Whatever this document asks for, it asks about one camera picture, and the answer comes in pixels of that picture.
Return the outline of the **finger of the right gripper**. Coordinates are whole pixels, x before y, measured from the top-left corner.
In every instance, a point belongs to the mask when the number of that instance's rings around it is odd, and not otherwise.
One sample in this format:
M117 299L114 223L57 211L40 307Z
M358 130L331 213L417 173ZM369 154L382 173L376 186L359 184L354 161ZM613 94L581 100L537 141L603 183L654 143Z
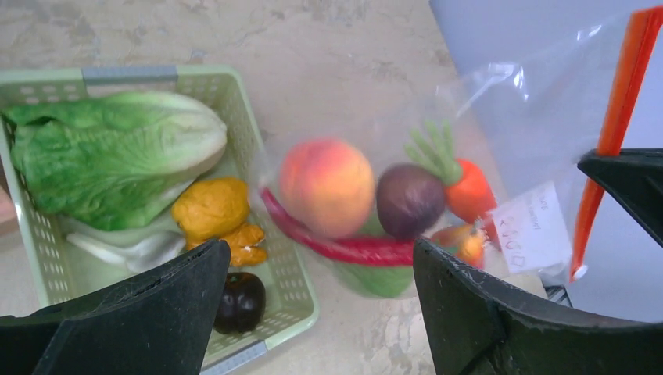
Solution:
M662 150L623 148L617 155L587 152L577 167L662 244Z

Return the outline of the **clear zip top bag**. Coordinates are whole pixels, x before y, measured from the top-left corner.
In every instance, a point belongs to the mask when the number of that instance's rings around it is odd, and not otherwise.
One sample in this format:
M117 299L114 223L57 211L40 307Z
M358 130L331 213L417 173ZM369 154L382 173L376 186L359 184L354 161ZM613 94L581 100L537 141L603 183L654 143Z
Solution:
M263 203L260 189L269 188L282 205L278 179L285 154L327 137L348 141L366 156L376 180L371 211L377 212L380 176L397 163L417 164L403 148L412 142L410 131L423 133L427 120L447 121L457 157L482 169L496 199L489 214L499 244L487 238L481 220L472 224L486 239L480 270L534 275L553 285L578 280L604 192L577 163L589 151L610 155L622 148L661 26L660 6L635 11L567 34L521 61L488 63L365 126L273 140L254 159L250 203ZM446 211L423 234L388 235L415 243L463 224L469 223L450 211L446 197Z

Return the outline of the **fake purple onion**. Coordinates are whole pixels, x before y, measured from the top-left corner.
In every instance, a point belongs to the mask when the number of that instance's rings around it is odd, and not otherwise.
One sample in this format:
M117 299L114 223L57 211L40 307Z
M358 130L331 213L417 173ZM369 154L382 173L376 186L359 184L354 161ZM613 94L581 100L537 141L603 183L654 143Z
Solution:
M390 166L379 178L376 209L382 229L397 239L415 238L446 211L442 181L414 163Z

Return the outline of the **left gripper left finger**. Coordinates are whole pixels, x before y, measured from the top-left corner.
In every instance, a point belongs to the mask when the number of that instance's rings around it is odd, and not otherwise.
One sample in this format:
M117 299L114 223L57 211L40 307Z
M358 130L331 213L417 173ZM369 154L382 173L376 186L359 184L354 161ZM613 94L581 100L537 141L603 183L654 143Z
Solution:
M90 294L3 316L2 373L199 373L229 258L210 240Z

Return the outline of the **fake green cabbage head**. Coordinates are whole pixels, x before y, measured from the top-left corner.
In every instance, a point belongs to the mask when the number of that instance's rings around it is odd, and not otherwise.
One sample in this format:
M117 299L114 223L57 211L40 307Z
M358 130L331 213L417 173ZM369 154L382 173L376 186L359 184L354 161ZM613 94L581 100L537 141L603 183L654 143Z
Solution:
M397 244L382 228L375 209L355 236L368 238L369 249L381 256L391 253L392 250L387 248ZM364 298L406 298L412 295L412 266L367 266L335 260L329 261L328 265L344 286Z

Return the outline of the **fake peach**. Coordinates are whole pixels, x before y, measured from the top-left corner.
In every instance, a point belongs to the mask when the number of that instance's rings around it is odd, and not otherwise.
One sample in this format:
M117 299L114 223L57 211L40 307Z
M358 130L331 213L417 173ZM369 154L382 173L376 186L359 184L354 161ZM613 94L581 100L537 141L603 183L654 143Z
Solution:
M348 141L322 137L285 154L279 174L282 205L314 233L346 238L367 221L375 175L366 156Z

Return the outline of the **fake red bell pepper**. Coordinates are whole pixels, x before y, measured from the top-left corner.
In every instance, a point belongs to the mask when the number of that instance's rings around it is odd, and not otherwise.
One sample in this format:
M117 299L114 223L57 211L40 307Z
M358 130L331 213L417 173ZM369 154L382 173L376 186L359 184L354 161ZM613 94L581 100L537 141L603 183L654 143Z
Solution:
M484 266L485 235L472 224L446 227L438 230L431 241L459 260L478 269Z

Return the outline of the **fake red chili pepper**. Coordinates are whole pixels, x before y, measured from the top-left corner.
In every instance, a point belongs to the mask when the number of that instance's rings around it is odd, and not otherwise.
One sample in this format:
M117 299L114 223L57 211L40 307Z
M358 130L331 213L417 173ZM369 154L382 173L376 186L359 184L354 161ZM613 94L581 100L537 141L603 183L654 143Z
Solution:
M414 240L390 237L323 238L289 215L267 187L259 196L274 225L288 238L327 259L362 266L411 266Z

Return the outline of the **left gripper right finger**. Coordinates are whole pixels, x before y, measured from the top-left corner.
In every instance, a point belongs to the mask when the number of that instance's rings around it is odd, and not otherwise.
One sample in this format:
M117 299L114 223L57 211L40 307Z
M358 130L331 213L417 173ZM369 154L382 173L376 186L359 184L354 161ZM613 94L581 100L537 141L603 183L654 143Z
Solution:
M414 245L414 279L438 374L659 374L662 325L569 308Z

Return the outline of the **fake orange carrot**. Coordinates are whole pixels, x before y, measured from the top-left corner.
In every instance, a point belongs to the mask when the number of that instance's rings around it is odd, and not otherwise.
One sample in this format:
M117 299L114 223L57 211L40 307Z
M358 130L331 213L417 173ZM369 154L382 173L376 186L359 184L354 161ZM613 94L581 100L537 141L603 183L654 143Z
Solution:
M425 121L425 131L410 131L412 142L403 146L408 158L438 177L445 189L450 211L466 223L483 223L487 238L498 245L498 235L489 212L496 199L482 169L458 158L450 124Z

